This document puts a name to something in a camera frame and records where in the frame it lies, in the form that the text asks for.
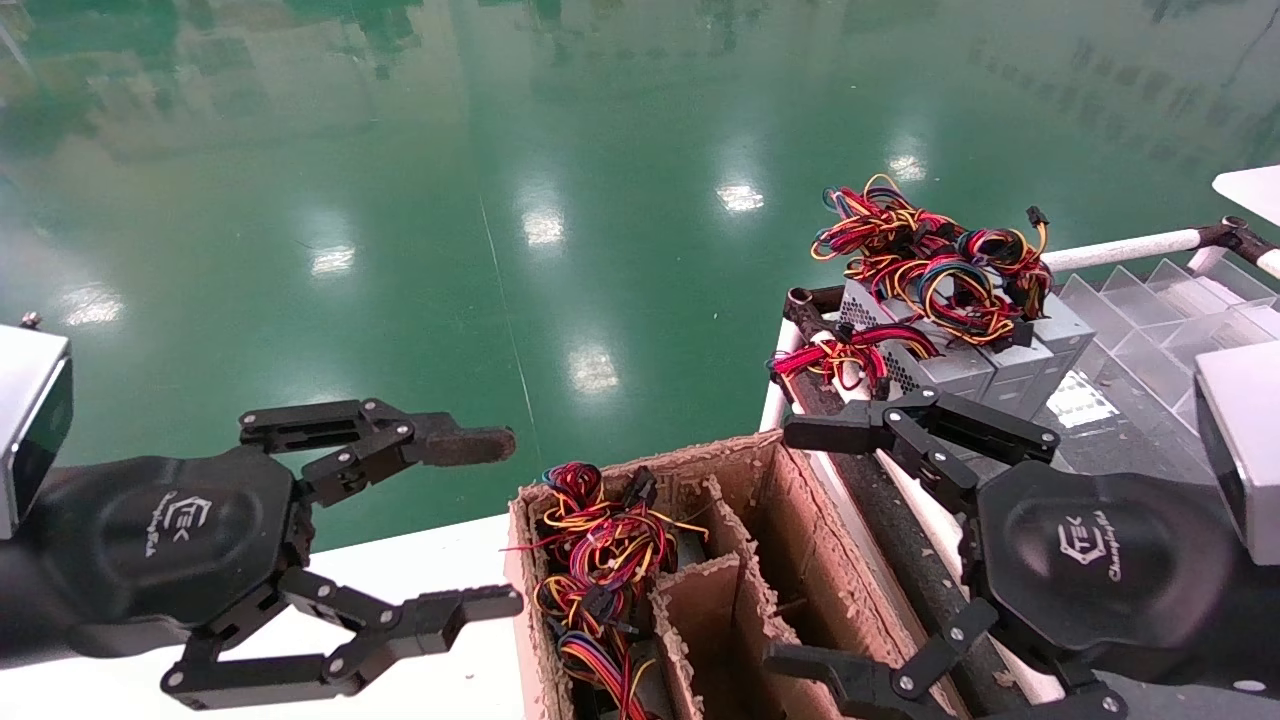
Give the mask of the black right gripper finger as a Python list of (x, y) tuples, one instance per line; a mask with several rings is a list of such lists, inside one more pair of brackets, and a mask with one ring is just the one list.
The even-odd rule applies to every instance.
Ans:
[(951, 514), (972, 514), (979, 477), (955, 447), (1012, 466), (1051, 462), (1059, 434), (957, 395), (924, 387), (892, 401), (854, 400), (833, 416), (783, 420), (788, 448), (850, 456), (886, 452)]
[[(845, 717), (951, 719), (932, 700), (931, 689), (997, 624), (997, 609), (984, 600), (974, 600), (945, 630), (931, 635), (900, 669), (837, 650), (772, 643), (765, 648), (765, 670), (826, 685)], [(1061, 700), (1009, 710), (992, 717), (1128, 717), (1124, 698), (1091, 671), (1068, 666), (1059, 675), (1065, 692)]]

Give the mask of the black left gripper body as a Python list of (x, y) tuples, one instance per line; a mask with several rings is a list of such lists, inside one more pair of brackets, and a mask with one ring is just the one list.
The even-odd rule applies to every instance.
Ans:
[(252, 447), (59, 468), (38, 496), (38, 656), (124, 659), (238, 637), (308, 561), (312, 512)]

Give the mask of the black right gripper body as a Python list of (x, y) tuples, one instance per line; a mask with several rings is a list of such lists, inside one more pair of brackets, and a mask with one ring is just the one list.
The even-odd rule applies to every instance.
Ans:
[(1024, 461), (978, 487), (972, 509), (966, 583), (1028, 666), (1248, 684), (1249, 556), (1210, 487)]

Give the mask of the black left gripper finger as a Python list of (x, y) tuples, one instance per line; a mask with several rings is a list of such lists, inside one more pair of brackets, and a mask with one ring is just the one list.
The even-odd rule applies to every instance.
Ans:
[(351, 697), (402, 660), (448, 653), (470, 623), (524, 611), (524, 597), (508, 584), (431, 592), (392, 605), (301, 568), (270, 580), (261, 594), (268, 607), (246, 624), (246, 635), (291, 606), (351, 637), (330, 653), (223, 661), (230, 633), (200, 629), (161, 679), (165, 696), (195, 711)]
[(239, 442), (268, 455), (326, 450), (301, 470), (300, 497), (330, 507), (416, 465), (503, 462), (516, 450), (508, 427), (463, 428), (448, 413), (407, 413), (379, 398), (253, 410)]

